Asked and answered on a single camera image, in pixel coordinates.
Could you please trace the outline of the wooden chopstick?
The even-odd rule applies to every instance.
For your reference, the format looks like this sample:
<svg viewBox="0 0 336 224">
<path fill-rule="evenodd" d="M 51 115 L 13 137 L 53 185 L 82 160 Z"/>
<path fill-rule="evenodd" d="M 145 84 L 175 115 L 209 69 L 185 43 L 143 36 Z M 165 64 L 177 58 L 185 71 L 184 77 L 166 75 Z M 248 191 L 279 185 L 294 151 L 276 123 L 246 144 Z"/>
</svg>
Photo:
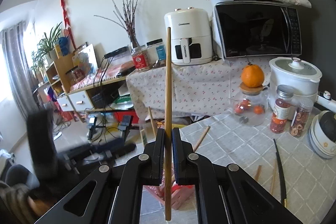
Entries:
<svg viewBox="0 0 336 224">
<path fill-rule="evenodd" d="M 148 107 L 147 109 L 148 109 L 148 113 L 149 113 L 149 116 L 150 116 L 150 123 L 151 123 L 151 128 L 153 130 L 153 134 L 154 134 L 154 136 L 157 136 L 157 126 L 156 126 L 155 121 L 153 119 L 151 108 Z"/>
<path fill-rule="evenodd" d="M 260 173 L 261 173 L 261 169 L 262 169 L 262 165 L 258 165 L 258 168 L 257 168 L 256 174 L 255 174 L 255 176 L 254 176 L 254 179 L 255 179 L 256 181 L 258 181 L 258 180 L 259 180 Z"/>
<path fill-rule="evenodd" d="M 276 180 L 276 172 L 277 172 L 277 160 L 274 160 L 274 165 L 273 165 L 273 172 L 272 172 L 272 180 L 270 184 L 270 194 L 273 195 L 274 192 L 274 185 L 275 185 L 275 180 Z"/>
<path fill-rule="evenodd" d="M 202 141 L 203 141 L 204 138 L 206 137 L 207 133 L 209 132 L 210 128 L 211 128 L 210 126 L 207 126 L 207 127 L 205 128 L 205 130 L 202 132 L 201 137 L 198 139 L 197 143 L 196 143 L 196 144 L 194 145 L 194 147 L 193 147 L 193 151 L 194 151 L 194 152 L 197 151 L 197 149 L 198 149 L 199 146 L 201 145 Z"/>
<path fill-rule="evenodd" d="M 172 67 L 171 28 L 167 28 L 165 77 L 165 220 L 171 221 L 171 130 L 172 130 Z"/>
</svg>

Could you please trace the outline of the black chopstick gold band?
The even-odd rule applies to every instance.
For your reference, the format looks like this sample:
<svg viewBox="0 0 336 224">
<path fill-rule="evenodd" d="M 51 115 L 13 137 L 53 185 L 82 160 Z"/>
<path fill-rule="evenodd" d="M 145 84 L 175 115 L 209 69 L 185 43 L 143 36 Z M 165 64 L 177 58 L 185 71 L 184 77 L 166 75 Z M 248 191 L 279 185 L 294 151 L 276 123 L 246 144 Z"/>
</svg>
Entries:
<svg viewBox="0 0 336 224">
<path fill-rule="evenodd" d="M 274 142 L 274 146 L 276 149 L 276 161 L 277 161 L 278 175 L 279 175 L 279 180 L 280 180 L 281 204 L 284 207 L 287 207 L 287 195 L 286 195 L 286 183 L 285 183 L 284 170 L 282 167 L 281 157 L 280 157 L 280 153 L 278 150 L 276 140 L 274 139 L 273 142 Z"/>
</svg>

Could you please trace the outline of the floral cabinet cloth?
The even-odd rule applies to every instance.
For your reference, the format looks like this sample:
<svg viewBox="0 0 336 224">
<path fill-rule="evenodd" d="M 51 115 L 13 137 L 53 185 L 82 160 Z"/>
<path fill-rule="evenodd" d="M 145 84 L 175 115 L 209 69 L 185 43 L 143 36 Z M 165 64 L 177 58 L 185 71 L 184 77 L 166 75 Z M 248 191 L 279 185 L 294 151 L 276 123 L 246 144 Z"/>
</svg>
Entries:
<svg viewBox="0 0 336 224">
<path fill-rule="evenodd" d="M 240 75 L 248 64 L 258 65 L 269 83 L 269 57 L 211 61 L 202 65 L 172 66 L 172 106 L 174 117 L 221 114 L 229 108 L 229 99 L 239 92 Z M 133 72 L 126 78 L 127 88 L 140 119 L 165 116 L 164 67 Z"/>
</svg>

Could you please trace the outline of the wooden shelf unit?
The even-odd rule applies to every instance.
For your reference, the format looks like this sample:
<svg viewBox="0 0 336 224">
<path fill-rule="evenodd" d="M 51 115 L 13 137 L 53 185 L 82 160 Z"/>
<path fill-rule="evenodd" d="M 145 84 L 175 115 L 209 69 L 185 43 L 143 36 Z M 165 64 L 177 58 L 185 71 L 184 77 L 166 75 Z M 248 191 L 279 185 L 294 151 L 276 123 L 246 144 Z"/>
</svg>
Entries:
<svg viewBox="0 0 336 224">
<path fill-rule="evenodd" d="M 103 56 L 97 63 L 93 44 L 84 43 L 66 56 L 56 57 L 45 70 L 46 82 L 34 91 L 40 104 L 57 102 L 63 112 L 74 114 L 126 111 L 116 99 L 127 75 L 134 70 L 128 47 Z"/>
</svg>

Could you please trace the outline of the glass jar wooden lid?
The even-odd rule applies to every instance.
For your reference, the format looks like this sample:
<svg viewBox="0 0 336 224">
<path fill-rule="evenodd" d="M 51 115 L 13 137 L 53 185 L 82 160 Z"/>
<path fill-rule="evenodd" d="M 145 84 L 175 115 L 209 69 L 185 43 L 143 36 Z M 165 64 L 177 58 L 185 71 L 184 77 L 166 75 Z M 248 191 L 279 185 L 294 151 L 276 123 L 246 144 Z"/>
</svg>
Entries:
<svg viewBox="0 0 336 224">
<path fill-rule="evenodd" d="M 241 82 L 239 92 L 230 98 L 230 107 L 237 122 L 245 126 L 259 126 L 266 118 L 268 110 L 268 88 L 248 87 Z"/>
</svg>

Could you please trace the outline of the blue label jar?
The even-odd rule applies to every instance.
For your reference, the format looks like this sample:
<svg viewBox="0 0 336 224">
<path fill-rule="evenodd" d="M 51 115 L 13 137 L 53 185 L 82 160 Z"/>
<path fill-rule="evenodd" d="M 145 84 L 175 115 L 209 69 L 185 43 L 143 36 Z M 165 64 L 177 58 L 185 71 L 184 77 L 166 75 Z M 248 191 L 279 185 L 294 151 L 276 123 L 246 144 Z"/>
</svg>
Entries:
<svg viewBox="0 0 336 224">
<path fill-rule="evenodd" d="M 162 39 L 147 42 L 147 55 L 150 68 L 160 68 L 166 65 L 166 50 Z"/>
</svg>

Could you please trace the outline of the red label jar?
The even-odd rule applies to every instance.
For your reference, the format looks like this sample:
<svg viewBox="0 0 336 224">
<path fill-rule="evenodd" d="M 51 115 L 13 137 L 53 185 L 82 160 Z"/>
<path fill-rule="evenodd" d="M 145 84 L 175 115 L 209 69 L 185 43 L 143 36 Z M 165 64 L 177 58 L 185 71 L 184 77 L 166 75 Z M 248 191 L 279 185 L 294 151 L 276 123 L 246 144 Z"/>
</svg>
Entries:
<svg viewBox="0 0 336 224">
<path fill-rule="evenodd" d="M 139 46 L 131 50 L 131 56 L 135 65 L 135 69 L 138 71 L 149 70 L 149 58 L 147 49 L 145 46 Z"/>
</svg>

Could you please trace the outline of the orange mandarin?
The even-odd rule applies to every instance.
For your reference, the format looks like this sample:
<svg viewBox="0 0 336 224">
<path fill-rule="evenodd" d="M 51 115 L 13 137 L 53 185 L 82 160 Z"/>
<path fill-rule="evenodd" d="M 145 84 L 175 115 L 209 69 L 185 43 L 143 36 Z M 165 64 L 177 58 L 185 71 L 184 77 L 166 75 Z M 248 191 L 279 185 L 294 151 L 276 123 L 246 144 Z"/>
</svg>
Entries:
<svg viewBox="0 0 336 224">
<path fill-rule="evenodd" d="M 264 72 L 255 64 L 248 64 L 241 73 L 241 81 L 249 88 L 257 88 L 264 82 Z"/>
</svg>

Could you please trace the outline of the white air fryer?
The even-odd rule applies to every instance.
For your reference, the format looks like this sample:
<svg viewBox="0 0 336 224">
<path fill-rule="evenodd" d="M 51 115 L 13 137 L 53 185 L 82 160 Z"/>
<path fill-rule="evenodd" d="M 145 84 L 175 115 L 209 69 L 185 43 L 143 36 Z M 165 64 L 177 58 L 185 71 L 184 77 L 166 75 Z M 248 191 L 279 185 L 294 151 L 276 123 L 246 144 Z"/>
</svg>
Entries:
<svg viewBox="0 0 336 224">
<path fill-rule="evenodd" d="M 164 16 L 171 30 L 171 61 L 175 65 L 201 65 L 213 59 L 209 17 L 204 9 L 176 9 Z"/>
</svg>

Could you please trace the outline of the potted green plant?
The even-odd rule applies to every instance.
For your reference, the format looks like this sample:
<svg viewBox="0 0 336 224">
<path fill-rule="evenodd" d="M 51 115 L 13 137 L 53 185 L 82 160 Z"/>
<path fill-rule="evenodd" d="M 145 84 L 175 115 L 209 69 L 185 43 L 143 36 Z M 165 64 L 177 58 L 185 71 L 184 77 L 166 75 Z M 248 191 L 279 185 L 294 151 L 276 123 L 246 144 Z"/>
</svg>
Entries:
<svg viewBox="0 0 336 224">
<path fill-rule="evenodd" d="M 55 43 L 59 41 L 62 32 L 61 25 L 62 23 L 60 22 L 55 27 L 52 27 L 49 34 L 45 32 L 38 42 L 37 50 L 32 51 L 31 58 L 33 65 L 31 68 L 33 71 L 37 72 L 42 69 L 45 65 L 45 61 L 50 65 L 57 59 Z"/>
</svg>

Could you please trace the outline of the red spice jar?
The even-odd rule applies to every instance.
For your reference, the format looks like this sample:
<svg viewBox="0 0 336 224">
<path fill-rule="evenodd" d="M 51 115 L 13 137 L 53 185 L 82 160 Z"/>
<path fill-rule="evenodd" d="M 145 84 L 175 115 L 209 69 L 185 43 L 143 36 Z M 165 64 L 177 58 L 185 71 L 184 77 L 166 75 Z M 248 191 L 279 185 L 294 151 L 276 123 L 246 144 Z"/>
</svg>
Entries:
<svg viewBox="0 0 336 224">
<path fill-rule="evenodd" d="M 276 89 L 276 100 L 271 116 L 270 130 L 273 133 L 282 133 L 291 108 L 291 101 L 294 96 L 294 89 L 288 85 L 279 85 Z"/>
</svg>

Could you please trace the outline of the dried fruit jar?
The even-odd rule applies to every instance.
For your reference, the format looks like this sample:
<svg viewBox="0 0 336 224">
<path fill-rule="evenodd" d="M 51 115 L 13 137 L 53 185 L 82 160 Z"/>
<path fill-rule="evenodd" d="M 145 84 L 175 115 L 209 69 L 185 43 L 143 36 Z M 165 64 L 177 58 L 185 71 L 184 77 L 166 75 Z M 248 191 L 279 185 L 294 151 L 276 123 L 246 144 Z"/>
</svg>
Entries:
<svg viewBox="0 0 336 224">
<path fill-rule="evenodd" d="M 299 137 L 303 133 L 314 102 L 310 98 L 300 98 L 290 125 L 290 134 Z"/>
</svg>

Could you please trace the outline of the grey checked tablecloth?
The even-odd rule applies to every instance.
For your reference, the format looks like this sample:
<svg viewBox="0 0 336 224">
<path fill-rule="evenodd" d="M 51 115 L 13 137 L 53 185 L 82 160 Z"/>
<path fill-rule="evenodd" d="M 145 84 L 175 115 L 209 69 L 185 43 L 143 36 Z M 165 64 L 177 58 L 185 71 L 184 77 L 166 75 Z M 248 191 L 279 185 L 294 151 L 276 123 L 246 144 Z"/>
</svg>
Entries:
<svg viewBox="0 0 336 224">
<path fill-rule="evenodd" d="M 262 165 L 259 184 L 270 190 L 276 140 L 284 170 L 288 209 L 303 223 L 321 223 L 335 202 L 335 159 L 319 157 L 310 145 L 308 132 L 299 138 L 287 131 L 269 129 L 270 114 L 256 127 L 239 124 L 230 111 L 181 129 L 182 140 L 196 144 L 207 126 L 210 130 L 197 152 L 217 165 L 236 163 L 250 176 Z M 273 196 L 280 199 L 278 170 Z"/>
</svg>

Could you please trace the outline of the black microwave oven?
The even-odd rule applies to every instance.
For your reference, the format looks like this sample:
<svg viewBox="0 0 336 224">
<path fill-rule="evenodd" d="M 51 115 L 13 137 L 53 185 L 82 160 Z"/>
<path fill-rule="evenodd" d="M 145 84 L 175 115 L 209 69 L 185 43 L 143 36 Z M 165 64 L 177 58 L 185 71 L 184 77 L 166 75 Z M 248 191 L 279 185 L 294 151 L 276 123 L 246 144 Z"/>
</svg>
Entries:
<svg viewBox="0 0 336 224">
<path fill-rule="evenodd" d="M 280 2 L 218 2 L 213 6 L 213 34 L 222 58 L 302 53 L 297 9 Z"/>
</svg>

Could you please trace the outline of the dry branches in vase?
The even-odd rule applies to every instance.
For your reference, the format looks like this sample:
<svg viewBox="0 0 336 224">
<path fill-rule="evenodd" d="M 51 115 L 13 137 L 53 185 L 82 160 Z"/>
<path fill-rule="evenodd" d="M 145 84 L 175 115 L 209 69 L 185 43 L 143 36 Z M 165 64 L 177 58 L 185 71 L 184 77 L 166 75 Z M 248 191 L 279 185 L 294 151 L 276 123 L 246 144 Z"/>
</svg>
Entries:
<svg viewBox="0 0 336 224">
<path fill-rule="evenodd" d="M 111 1 L 113 3 L 113 13 L 117 20 L 113 20 L 101 15 L 94 15 L 94 17 L 108 20 L 120 26 L 127 33 L 127 36 L 130 40 L 131 49 L 138 48 L 139 43 L 135 33 L 135 16 L 139 0 L 122 0 L 121 9 L 118 8 L 114 0 Z"/>
</svg>

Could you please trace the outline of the white electric pot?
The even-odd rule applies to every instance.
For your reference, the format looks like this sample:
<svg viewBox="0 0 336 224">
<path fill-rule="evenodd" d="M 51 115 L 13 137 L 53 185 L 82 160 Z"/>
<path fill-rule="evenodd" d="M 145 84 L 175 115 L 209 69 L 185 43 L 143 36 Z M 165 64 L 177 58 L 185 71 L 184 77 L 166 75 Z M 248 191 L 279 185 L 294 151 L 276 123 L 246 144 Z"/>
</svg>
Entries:
<svg viewBox="0 0 336 224">
<path fill-rule="evenodd" d="M 309 97 L 319 105 L 335 111 L 335 100 L 327 92 L 320 93 L 319 83 L 322 72 L 313 64 L 297 57 L 276 57 L 269 61 L 270 66 L 270 106 L 274 105 L 279 85 L 288 85 L 294 89 L 294 99 Z"/>
</svg>

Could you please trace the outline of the white stacked bowls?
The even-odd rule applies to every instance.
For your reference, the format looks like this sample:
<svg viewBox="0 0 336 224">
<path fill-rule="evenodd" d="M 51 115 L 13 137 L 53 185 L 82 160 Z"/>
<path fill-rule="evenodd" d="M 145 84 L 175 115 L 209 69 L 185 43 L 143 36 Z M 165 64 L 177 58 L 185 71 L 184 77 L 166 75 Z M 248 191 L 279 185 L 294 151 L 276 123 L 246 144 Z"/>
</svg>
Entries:
<svg viewBox="0 0 336 224">
<path fill-rule="evenodd" d="M 321 126 L 322 117 L 327 113 L 333 114 L 332 111 L 325 110 L 313 118 L 308 136 L 310 144 L 318 156 L 324 159 L 332 159 L 335 157 L 335 142 L 325 134 Z"/>
</svg>

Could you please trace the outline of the dark green squash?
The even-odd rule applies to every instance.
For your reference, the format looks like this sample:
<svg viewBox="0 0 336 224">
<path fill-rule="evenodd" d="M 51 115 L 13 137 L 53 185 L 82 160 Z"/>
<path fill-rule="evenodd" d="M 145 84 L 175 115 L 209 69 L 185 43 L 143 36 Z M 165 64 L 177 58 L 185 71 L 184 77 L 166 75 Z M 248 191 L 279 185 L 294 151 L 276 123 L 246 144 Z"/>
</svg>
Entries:
<svg viewBox="0 0 336 224">
<path fill-rule="evenodd" d="M 336 119 L 335 113 L 327 111 L 322 115 L 319 124 L 324 134 L 333 142 L 336 142 Z"/>
</svg>

